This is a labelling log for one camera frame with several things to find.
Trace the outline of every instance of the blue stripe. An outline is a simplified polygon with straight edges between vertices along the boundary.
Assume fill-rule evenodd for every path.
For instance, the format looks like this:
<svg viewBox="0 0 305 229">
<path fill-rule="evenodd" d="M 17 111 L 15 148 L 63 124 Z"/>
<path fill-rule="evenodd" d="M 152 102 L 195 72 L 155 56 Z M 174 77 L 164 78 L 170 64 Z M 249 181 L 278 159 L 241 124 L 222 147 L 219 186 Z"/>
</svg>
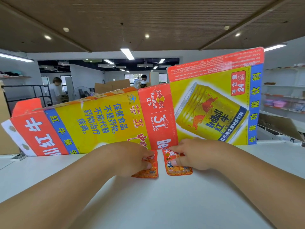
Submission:
<svg viewBox="0 0 305 229">
<path fill-rule="evenodd" d="M 249 120 L 248 120 L 248 145 L 256 144 L 257 141 L 257 123 L 258 123 L 258 115 L 260 113 L 260 104 L 261 104 L 261 84 L 263 79 L 263 66 L 264 64 L 259 64 L 251 67 L 251 77 L 250 77 L 250 102 L 249 102 Z M 259 74 L 259 80 L 253 80 L 253 74 Z M 259 93 L 253 94 L 252 89 L 259 87 Z M 252 107 L 251 103 L 259 102 L 258 107 Z"/>
<path fill-rule="evenodd" d="M 221 135 L 221 137 L 218 140 L 226 141 L 229 138 L 229 136 L 233 133 L 233 131 L 236 129 L 238 124 L 242 121 L 246 112 L 247 112 L 247 109 L 240 106 L 240 108 L 239 108 L 237 114 L 235 115 L 235 117 L 233 118 L 231 124 L 227 127 L 227 130 Z"/>
<path fill-rule="evenodd" d="M 57 111 L 55 110 L 55 108 L 45 110 L 44 113 L 46 114 L 47 118 L 49 119 L 49 121 L 52 124 L 55 131 L 57 132 L 59 138 L 63 142 L 63 145 L 66 147 L 67 151 L 70 154 L 75 154 L 75 152 L 72 152 L 72 151 L 76 151 L 79 154 L 79 152 L 78 152 L 78 150 L 77 150 L 77 148 L 74 144 L 74 141 L 72 140 L 68 130 L 66 129 L 62 120 L 60 119 L 60 117 L 59 117 Z"/>
</svg>

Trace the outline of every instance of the left hand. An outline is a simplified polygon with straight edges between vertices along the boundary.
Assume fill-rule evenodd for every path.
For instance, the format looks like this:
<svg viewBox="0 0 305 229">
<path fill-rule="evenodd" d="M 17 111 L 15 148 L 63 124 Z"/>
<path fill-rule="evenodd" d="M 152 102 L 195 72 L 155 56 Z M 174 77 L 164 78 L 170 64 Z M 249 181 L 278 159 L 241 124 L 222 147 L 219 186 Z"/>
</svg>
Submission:
<svg viewBox="0 0 305 229">
<path fill-rule="evenodd" d="M 116 142 L 103 145 L 92 152 L 98 152 L 102 159 L 110 162 L 115 175 L 129 177 L 143 169 L 151 169 L 151 163 L 142 161 L 154 155 L 154 152 L 130 141 Z"/>
</svg>

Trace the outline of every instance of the printed beverage can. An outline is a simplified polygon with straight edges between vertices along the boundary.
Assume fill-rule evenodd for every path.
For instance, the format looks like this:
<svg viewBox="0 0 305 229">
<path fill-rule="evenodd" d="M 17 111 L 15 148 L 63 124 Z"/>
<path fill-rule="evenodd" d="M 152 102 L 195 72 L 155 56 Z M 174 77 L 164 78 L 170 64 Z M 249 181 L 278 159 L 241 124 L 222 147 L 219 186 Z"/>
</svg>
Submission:
<svg viewBox="0 0 305 229">
<path fill-rule="evenodd" d="M 229 141 L 249 111 L 214 89 L 197 84 L 189 89 L 175 113 L 181 128 L 202 138 Z"/>
</svg>

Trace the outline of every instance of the red bull cardboard box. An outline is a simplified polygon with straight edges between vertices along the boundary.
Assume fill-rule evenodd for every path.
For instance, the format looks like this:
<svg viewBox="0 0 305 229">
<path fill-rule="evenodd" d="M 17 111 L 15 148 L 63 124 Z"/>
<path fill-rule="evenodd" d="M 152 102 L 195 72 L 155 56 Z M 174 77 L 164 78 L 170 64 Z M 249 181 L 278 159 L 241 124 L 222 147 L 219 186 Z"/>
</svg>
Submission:
<svg viewBox="0 0 305 229">
<path fill-rule="evenodd" d="M 6 132 L 28 156 L 89 153 L 113 142 L 147 149 L 200 137 L 256 144 L 264 49 L 168 69 L 169 84 L 133 87 L 41 108 L 20 101 Z"/>
</svg>

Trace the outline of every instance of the person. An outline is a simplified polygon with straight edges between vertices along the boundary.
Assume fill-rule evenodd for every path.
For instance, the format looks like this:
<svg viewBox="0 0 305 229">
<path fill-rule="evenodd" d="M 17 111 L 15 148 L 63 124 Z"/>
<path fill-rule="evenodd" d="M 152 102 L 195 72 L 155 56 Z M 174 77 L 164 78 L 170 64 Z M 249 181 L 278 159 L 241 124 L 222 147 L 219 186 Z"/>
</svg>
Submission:
<svg viewBox="0 0 305 229">
<path fill-rule="evenodd" d="M 172 160 L 173 166 L 216 169 L 223 173 L 277 228 L 304 228 L 305 179 L 221 141 L 183 139 L 170 150 L 185 154 Z M 2 202 L 1 228 L 67 228 L 110 178 L 150 169 L 151 164 L 142 158 L 151 155 L 152 151 L 129 141 L 94 149 Z"/>
<path fill-rule="evenodd" d="M 52 106 L 55 104 L 60 104 L 62 101 L 60 99 L 61 94 L 59 92 L 58 86 L 61 85 L 63 81 L 61 80 L 61 78 L 59 77 L 55 77 L 53 79 L 53 83 L 49 85 L 49 89 L 50 89 L 50 95 L 51 95 L 51 99 L 52 99 L 52 103 L 50 101 L 50 99 L 47 101 L 47 105 L 48 106 Z"/>
<path fill-rule="evenodd" d="M 147 76 L 146 75 L 142 75 L 141 79 L 137 79 L 134 81 L 134 87 L 136 89 L 140 89 L 140 88 L 144 88 L 147 86 L 146 84 L 146 80 L 147 80 Z"/>
</svg>

